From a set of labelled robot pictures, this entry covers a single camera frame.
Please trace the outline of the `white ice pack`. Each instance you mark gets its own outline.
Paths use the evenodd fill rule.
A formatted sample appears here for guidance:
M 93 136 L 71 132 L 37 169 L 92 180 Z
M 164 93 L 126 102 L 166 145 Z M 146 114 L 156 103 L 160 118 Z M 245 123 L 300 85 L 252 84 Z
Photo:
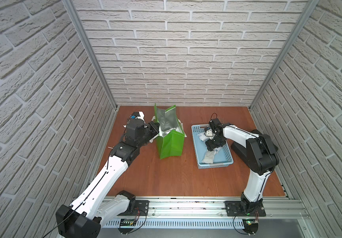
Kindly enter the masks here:
M 202 142 L 205 142 L 205 141 L 211 139 L 211 137 L 206 136 L 204 132 L 199 133 L 199 134 L 198 134 L 198 138 L 199 138 Z
M 217 150 L 206 151 L 206 153 L 204 155 L 204 158 L 202 160 L 202 163 L 204 163 L 204 164 L 213 164 L 215 156 L 216 156 L 217 153 L 218 153 Z

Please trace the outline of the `green insulated delivery bag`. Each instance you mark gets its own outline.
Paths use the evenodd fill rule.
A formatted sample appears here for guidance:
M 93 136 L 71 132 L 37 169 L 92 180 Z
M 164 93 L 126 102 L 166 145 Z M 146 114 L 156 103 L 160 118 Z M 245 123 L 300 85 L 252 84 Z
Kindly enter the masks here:
M 181 156 L 187 135 L 183 123 L 177 117 L 176 105 L 160 109 L 154 105 L 154 122 L 160 124 L 159 136 L 155 139 L 160 159 Z

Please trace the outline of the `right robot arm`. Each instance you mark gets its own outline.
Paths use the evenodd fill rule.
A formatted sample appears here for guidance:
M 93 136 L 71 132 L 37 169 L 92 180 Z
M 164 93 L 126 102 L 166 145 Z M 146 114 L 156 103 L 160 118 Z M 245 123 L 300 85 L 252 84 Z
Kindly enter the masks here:
M 210 120 L 209 129 L 213 133 L 213 138 L 205 142 L 209 151 L 223 146 L 230 139 L 233 141 L 231 149 L 250 169 L 241 200 L 235 202 L 237 213 L 265 217 L 263 192 L 268 178 L 279 164 L 278 148 L 267 134 L 257 130 L 248 132 L 229 123 L 223 124 L 217 118 Z

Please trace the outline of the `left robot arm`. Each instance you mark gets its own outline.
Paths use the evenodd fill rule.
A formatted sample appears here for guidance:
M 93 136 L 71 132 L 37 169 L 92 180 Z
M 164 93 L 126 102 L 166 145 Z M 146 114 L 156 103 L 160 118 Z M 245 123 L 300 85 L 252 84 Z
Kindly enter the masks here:
M 89 186 L 69 205 L 56 212 L 57 230 L 65 238 L 96 238 L 106 223 L 117 215 L 133 210 L 135 195 L 122 191 L 110 202 L 103 200 L 119 177 L 140 153 L 140 148 L 159 136 L 160 124 L 146 123 L 134 114 L 125 133 L 113 147 L 109 158 Z

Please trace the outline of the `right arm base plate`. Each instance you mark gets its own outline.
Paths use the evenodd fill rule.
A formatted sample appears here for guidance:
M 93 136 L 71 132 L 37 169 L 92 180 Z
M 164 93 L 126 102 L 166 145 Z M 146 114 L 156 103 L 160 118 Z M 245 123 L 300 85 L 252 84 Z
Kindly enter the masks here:
M 245 201 L 225 201 L 225 210 L 228 217 L 235 216 L 253 216 L 266 217 L 266 211 L 263 205 L 263 199 L 257 202 Z

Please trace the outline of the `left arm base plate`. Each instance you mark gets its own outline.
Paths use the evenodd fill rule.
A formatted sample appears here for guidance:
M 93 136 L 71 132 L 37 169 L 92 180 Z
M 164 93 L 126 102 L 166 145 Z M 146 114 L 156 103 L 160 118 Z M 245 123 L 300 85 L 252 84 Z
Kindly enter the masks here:
M 127 210 L 119 216 L 136 216 L 138 213 L 141 213 L 141 216 L 147 216 L 149 203 L 149 200 L 135 200 L 135 203 L 130 203 Z

